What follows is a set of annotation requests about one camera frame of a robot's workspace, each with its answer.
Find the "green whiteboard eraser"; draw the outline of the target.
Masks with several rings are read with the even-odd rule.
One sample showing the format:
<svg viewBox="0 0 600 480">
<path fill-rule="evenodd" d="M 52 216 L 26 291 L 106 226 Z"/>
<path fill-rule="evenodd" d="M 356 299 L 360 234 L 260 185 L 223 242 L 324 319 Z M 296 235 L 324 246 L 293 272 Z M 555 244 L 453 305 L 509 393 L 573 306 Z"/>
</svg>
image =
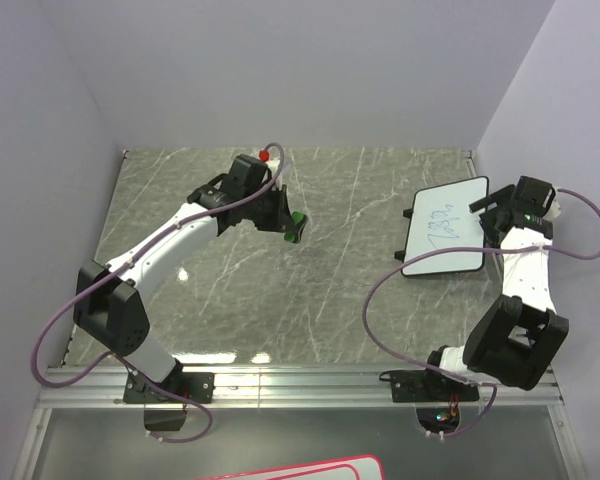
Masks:
<svg viewBox="0 0 600 480">
<path fill-rule="evenodd" d="M 284 234 L 284 240 L 288 243 L 298 244 L 308 222 L 308 216 L 302 212 L 294 211 L 291 214 L 292 228 Z"/>
</svg>

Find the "small white whiteboard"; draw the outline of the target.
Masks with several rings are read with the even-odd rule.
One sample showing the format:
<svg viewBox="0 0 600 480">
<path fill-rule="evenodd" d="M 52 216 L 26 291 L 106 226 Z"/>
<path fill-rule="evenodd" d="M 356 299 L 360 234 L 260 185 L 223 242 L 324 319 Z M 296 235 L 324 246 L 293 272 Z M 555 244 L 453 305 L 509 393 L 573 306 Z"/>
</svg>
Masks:
<svg viewBox="0 0 600 480">
<path fill-rule="evenodd" d="M 404 263 L 414 257 L 445 248 L 455 251 L 436 255 L 402 269 L 405 277 L 476 272 L 485 264 L 485 253 L 459 252 L 459 247 L 484 247 L 479 215 L 469 205 L 489 193 L 489 180 L 479 176 L 418 190 L 412 206 L 403 211 L 408 220 L 405 247 L 395 253 Z"/>
</svg>

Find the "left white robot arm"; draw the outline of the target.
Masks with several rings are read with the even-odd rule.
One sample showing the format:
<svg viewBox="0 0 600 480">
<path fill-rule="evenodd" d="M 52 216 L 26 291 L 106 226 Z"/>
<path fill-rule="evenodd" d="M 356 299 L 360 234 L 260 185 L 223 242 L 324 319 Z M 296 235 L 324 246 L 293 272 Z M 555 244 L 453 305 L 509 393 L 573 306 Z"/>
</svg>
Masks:
<svg viewBox="0 0 600 480">
<path fill-rule="evenodd" d="M 196 188 L 148 238 L 105 264 L 90 261 L 78 275 L 73 319 L 77 327 L 147 379 L 160 402 L 176 399 L 183 379 L 179 361 L 151 331 L 149 300 L 182 261 L 243 221 L 263 232 L 300 240 L 306 218 L 289 209 L 281 177 L 284 156 L 237 156 L 228 172 Z"/>
</svg>

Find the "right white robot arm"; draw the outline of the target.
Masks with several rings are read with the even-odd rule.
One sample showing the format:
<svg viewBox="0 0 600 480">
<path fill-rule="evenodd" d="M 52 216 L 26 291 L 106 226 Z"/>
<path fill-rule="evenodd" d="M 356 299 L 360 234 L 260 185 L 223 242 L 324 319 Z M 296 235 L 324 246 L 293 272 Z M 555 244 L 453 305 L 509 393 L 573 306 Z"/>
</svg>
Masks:
<svg viewBox="0 0 600 480">
<path fill-rule="evenodd" d="M 421 376 L 424 393 L 446 398 L 456 375 L 485 374 L 529 391 L 549 367 L 569 332 L 549 292 L 548 248 L 553 245 L 550 213 L 556 189 L 522 176 L 469 205 L 479 212 L 487 245 L 502 254 L 502 293 L 461 347 L 443 346 L 429 355 L 434 365 Z"/>
</svg>

